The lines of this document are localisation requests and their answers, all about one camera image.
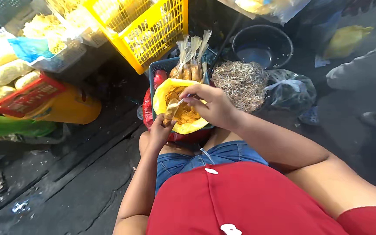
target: dried anchovy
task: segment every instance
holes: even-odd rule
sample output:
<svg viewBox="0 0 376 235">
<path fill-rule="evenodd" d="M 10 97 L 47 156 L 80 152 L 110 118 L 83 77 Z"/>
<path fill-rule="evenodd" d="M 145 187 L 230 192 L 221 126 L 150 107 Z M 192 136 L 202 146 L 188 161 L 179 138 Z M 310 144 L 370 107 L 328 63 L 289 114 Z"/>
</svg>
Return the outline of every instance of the dried anchovy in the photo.
<svg viewBox="0 0 376 235">
<path fill-rule="evenodd" d="M 216 67 L 212 81 L 237 109 L 251 113 L 264 102 L 269 74 L 255 62 L 227 61 Z"/>
</svg>

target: red shirt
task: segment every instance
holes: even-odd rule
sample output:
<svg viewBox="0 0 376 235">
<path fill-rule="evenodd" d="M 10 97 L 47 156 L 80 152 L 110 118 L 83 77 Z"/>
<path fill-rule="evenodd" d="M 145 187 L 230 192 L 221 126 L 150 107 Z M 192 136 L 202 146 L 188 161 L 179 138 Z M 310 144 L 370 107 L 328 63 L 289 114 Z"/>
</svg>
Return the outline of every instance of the red shirt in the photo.
<svg viewBox="0 0 376 235">
<path fill-rule="evenodd" d="M 207 165 L 174 175 L 161 186 L 147 234 L 224 235 L 224 224 L 243 235 L 376 235 L 376 207 L 346 211 L 334 220 L 270 167 L 251 162 Z"/>
</svg>

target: green plastic bag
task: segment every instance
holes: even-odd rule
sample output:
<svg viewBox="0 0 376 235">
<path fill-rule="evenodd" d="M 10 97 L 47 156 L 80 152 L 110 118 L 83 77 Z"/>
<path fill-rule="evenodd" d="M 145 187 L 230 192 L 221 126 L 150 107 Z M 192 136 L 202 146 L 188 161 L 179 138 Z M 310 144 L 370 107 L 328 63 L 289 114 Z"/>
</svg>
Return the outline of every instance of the green plastic bag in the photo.
<svg viewBox="0 0 376 235">
<path fill-rule="evenodd" d="M 0 116 L 0 136 L 19 134 L 23 136 L 46 136 L 56 130 L 56 123 L 49 121 L 14 120 Z"/>
</svg>

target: spice powder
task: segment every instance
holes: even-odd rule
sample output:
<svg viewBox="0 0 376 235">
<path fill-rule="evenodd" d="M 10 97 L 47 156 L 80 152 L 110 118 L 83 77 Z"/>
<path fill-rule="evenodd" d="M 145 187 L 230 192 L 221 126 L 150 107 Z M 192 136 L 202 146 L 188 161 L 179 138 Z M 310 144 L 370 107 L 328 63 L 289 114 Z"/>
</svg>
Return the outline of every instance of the spice powder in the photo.
<svg viewBox="0 0 376 235">
<path fill-rule="evenodd" d="M 170 91 L 164 97 L 166 106 L 174 98 L 179 100 L 179 95 L 184 91 L 185 88 L 185 86 L 171 86 Z M 190 107 L 187 103 L 182 102 L 179 105 L 178 110 L 176 111 L 174 120 L 176 120 L 179 125 L 182 125 L 185 123 L 193 123 L 200 118 L 200 114 L 194 111 L 194 107 Z"/>
</svg>

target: denim shorts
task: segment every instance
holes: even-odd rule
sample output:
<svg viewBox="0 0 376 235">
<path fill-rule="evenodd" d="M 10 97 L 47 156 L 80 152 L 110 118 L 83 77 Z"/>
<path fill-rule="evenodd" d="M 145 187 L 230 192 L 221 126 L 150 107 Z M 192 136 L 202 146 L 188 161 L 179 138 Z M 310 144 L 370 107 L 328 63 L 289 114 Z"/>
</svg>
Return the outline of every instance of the denim shorts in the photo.
<svg viewBox="0 0 376 235">
<path fill-rule="evenodd" d="M 216 145 L 206 151 L 206 154 L 189 156 L 179 153 L 165 153 L 158 157 L 158 172 L 156 174 L 156 193 L 160 186 L 171 176 L 190 171 L 206 164 L 216 165 L 238 161 L 252 161 L 268 166 L 268 163 L 245 141 L 229 141 Z"/>
</svg>

